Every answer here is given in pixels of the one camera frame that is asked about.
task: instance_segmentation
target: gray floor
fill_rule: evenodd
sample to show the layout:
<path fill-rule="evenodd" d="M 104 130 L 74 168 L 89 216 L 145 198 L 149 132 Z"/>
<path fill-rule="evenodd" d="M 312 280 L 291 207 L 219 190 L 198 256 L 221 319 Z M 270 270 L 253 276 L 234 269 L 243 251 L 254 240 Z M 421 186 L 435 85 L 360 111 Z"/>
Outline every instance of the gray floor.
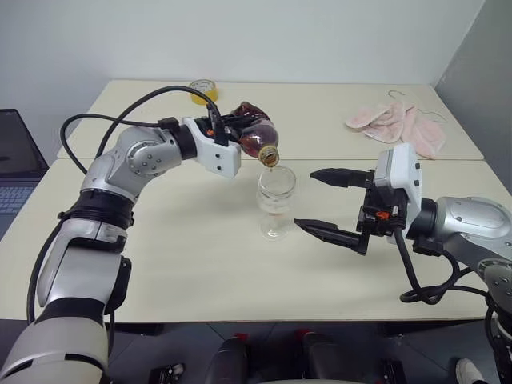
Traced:
<path fill-rule="evenodd" d="M 23 322 L 0 320 L 0 363 Z M 386 338 L 374 323 L 197 323 L 169 324 L 159 336 L 117 333 L 110 374 L 117 384 L 147 383 L 151 368 L 184 362 L 182 384 L 201 383 L 222 340 L 234 333 L 249 335 L 251 383 L 296 378 L 297 341 L 294 332 L 308 329 L 330 335 L 346 350 L 347 378 L 375 382 L 378 360 L 402 361 L 409 384 L 453 383 L 457 358 L 470 358 L 486 380 L 498 384 L 492 352 L 482 322 Z"/>

